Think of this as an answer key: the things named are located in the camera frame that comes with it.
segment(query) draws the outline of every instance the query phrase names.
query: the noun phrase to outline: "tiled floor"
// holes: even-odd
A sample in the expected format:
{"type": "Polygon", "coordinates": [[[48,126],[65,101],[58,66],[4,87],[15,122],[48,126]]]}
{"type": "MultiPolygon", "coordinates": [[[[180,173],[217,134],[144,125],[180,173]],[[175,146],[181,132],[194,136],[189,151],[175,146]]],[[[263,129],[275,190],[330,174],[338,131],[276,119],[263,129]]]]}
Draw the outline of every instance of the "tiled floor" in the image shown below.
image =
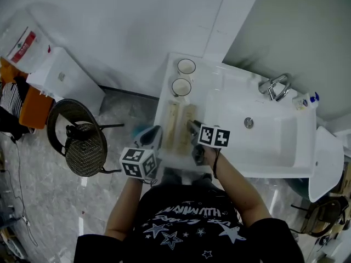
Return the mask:
{"type": "MultiPolygon", "coordinates": [[[[123,122],[123,128],[105,129],[108,144],[106,170],[118,167],[124,147],[129,146],[133,131],[141,125],[152,125],[157,101],[119,92],[106,91],[106,98],[97,118],[100,124],[123,122]]],[[[60,123],[59,137],[65,134],[65,122],[60,123]]],[[[12,176],[15,194],[20,194],[18,153],[16,146],[0,136],[5,155],[5,166],[12,176]]],[[[21,185],[30,228],[38,247],[27,234],[23,221],[14,226],[31,262],[72,262],[77,237],[80,233],[103,233],[107,218],[120,195],[126,177],[122,173],[98,174],[84,180],[68,168],[64,157],[49,144],[46,130],[24,136],[19,142],[21,185]]],[[[13,204],[17,214],[22,212],[20,201],[9,190],[8,174],[1,175],[0,188],[6,205],[13,204]]],[[[300,205],[296,195],[283,180],[250,179],[262,195],[272,215],[281,218],[291,228],[299,228],[301,217],[290,204],[300,205]]],[[[300,237],[299,245],[307,259],[315,240],[300,237]]]]}

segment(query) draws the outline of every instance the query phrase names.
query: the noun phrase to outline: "red label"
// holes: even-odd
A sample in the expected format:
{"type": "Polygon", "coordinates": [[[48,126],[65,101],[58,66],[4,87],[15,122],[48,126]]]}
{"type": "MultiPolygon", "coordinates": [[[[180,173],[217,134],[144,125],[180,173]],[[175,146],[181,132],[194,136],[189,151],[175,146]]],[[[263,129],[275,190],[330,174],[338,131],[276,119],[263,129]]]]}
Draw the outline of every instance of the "red label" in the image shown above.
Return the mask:
{"type": "Polygon", "coordinates": [[[22,56],[24,56],[24,54],[26,53],[30,45],[33,43],[35,37],[36,37],[35,33],[31,31],[27,36],[27,38],[25,39],[22,47],[17,51],[17,53],[15,53],[11,61],[13,61],[14,63],[19,62],[19,60],[22,58],[22,56]]]}

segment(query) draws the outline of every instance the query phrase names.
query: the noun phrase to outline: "wooden board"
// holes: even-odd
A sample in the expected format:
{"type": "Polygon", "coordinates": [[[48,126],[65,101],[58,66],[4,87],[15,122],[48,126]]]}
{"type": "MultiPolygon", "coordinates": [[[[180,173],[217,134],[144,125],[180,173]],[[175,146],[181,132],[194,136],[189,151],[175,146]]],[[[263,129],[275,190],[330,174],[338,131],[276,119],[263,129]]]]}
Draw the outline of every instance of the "wooden board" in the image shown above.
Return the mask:
{"type": "Polygon", "coordinates": [[[165,129],[165,139],[163,140],[163,148],[171,150],[174,144],[174,135],[176,133],[176,124],[178,118],[179,103],[170,101],[168,104],[168,122],[165,129]]]}
{"type": "Polygon", "coordinates": [[[179,142],[177,145],[177,154],[187,155],[190,152],[191,146],[191,135],[186,127],[186,123],[188,120],[195,119],[196,106],[193,104],[189,104],[184,107],[182,122],[180,124],[180,136],[179,142]]]}

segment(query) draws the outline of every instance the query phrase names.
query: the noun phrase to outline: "white sink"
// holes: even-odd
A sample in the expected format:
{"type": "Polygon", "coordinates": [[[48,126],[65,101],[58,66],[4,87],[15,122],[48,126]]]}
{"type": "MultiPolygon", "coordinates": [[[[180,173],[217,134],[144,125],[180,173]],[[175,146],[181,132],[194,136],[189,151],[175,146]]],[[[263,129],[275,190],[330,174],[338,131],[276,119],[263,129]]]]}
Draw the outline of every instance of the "white sink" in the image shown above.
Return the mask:
{"type": "MultiPolygon", "coordinates": [[[[164,130],[168,124],[169,102],[177,101],[170,92],[170,83],[177,76],[177,63],[188,58],[195,62],[191,93],[188,101],[196,106],[196,119],[204,124],[219,125],[231,131],[229,147],[222,150],[227,159],[246,177],[308,178],[312,176],[316,139],[314,110],[296,111],[292,98],[295,90],[281,101],[271,101],[258,91],[260,75],[225,64],[180,54],[169,55],[162,92],[155,116],[155,125],[164,130]],[[253,119],[247,129],[244,120],[253,119]]],[[[278,94],[283,89],[278,84],[278,94]]],[[[162,166],[190,171],[211,172],[209,166],[197,167],[191,156],[179,155],[176,146],[182,128],[185,101],[179,101],[175,125],[174,148],[161,148],[162,166]]]]}
{"type": "MultiPolygon", "coordinates": [[[[287,178],[312,175],[314,110],[296,111],[292,96],[271,101],[258,91],[261,77],[223,75],[223,89],[207,95],[204,122],[230,130],[227,159],[245,176],[287,178]],[[245,118],[252,118],[247,128],[245,118]]],[[[283,88],[275,88],[277,93],[283,88]]]]}

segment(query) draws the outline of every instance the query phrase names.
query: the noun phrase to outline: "striped fabric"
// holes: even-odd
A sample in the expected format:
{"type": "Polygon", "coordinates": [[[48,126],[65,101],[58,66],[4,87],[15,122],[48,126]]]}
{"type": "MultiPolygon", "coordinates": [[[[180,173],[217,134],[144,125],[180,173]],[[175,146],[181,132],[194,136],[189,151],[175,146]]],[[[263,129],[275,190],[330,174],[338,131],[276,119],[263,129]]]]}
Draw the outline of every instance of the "striped fabric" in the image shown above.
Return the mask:
{"type": "Polygon", "coordinates": [[[22,101],[20,99],[16,84],[7,83],[4,86],[0,106],[17,118],[20,117],[22,101]]]}

